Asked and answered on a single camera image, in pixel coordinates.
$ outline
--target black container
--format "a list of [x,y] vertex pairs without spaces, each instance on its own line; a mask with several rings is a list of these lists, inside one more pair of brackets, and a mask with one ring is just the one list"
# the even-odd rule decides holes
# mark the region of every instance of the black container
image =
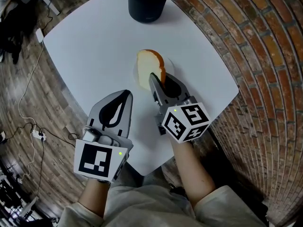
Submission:
[[165,2],[166,0],[128,0],[128,11],[138,22],[149,23],[161,16]]

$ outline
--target forearm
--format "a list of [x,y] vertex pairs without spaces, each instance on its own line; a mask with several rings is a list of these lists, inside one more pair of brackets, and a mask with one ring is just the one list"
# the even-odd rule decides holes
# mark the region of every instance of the forearm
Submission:
[[215,190],[211,176],[195,156],[192,145],[188,142],[178,144],[170,138],[181,180],[194,207],[201,199]]
[[89,179],[78,202],[93,213],[103,217],[108,189],[108,183],[100,183],[95,179]]
[[6,8],[9,6],[9,4],[12,2],[12,0],[7,0],[4,7],[3,7],[3,10],[2,10],[2,14],[5,16],[5,13],[6,13]]

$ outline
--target person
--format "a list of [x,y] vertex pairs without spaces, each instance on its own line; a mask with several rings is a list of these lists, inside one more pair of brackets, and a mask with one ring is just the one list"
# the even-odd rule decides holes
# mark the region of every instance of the person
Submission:
[[5,141],[5,138],[6,138],[6,134],[5,134],[5,132],[3,131],[3,132],[0,133],[0,144],[3,143],[3,142]]
[[36,18],[30,5],[19,4],[17,0],[0,0],[0,49],[12,54],[16,64],[21,51],[21,31],[30,34]]
[[216,189],[191,143],[170,141],[187,198],[157,185],[109,188],[89,179],[79,201],[64,209],[58,226],[265,226],[229,186]]
[[[0,0],[0,48],[2,49],[2,55],[4,51],[12,53],[13,63],[16,64],[21,51],[21,45],[19,36],[11,28],[12,16],[8,14],[18,6],[18,3],[14,0]],[[10,39],[16,36],[17,44],[14,44]]]

